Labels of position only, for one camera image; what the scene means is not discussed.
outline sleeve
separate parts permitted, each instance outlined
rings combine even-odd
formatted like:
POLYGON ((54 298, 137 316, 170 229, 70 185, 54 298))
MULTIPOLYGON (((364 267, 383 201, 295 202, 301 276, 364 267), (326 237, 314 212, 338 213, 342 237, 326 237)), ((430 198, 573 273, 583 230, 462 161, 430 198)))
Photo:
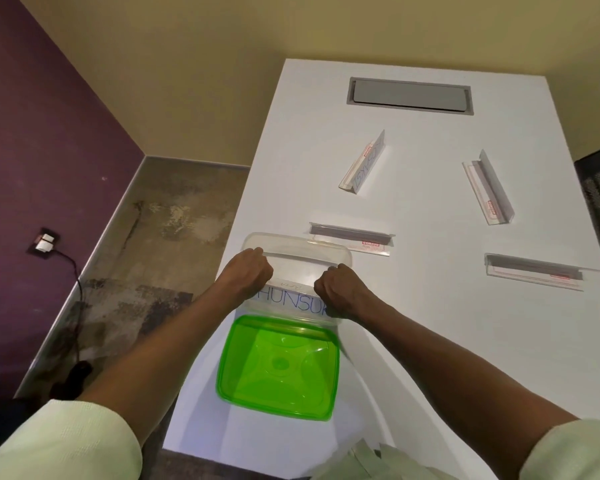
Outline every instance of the sleeve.
POLYGON ((600 480, 600 421, 552 428, 531 451, 520 480, 600 480))
POLYGON ((142 451, 119 414, 49 401, 0 446, 0 479, 136 480, 142 451))

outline green plastic lid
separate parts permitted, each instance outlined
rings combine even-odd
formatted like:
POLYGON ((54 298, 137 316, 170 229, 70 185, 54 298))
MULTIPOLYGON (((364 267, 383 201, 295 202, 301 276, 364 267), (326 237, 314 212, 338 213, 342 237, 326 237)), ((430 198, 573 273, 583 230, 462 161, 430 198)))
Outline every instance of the green plastic lid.
POLYGON ((338 389, 340 347, 327 329, 243 315, 226 339, 216 389, 226 401, 265 413, 328 420, 338 389))

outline stained floor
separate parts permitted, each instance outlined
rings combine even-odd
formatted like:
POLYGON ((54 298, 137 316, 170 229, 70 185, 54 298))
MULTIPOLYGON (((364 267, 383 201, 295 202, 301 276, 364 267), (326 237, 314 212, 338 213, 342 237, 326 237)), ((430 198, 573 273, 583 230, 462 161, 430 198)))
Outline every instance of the stained floor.
MULTIPOLYGON (((76 360, 94 366, 86 384, 136 339, 187 306, 214 281, 248 169, 147 157, 84 275, 76 301, 46 341, 20 391, 48 400, 76 360)), ((143 479, 270 479, 161 449, 168 416, 143 448, 143 479)))

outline purple wall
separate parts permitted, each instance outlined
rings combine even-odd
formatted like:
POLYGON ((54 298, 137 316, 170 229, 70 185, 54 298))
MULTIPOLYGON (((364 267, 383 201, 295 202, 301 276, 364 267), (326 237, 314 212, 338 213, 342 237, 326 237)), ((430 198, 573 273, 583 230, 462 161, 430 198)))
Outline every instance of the purple wall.
POLYGON ((0 397, 11 397, 72 289, 25 254, 41 226, 83 266, 143 158, 18 0, 0 0, 0 397))

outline hand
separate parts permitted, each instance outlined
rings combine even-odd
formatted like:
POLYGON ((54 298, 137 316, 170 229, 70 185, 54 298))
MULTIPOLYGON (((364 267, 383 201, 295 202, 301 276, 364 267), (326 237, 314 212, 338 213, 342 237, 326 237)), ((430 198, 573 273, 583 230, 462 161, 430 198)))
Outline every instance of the hand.
POLYGON ((273 276, 273 268, 262 248, 245 249, 224 267, 215 285, 231 294, 237 305, 260 291, 273 276))
POLYGON ((355 317, 360 302, 374 296, 353 269, 344 264, 328 268, 313 284, 313 289, 327 308, 344 316, 355 317))

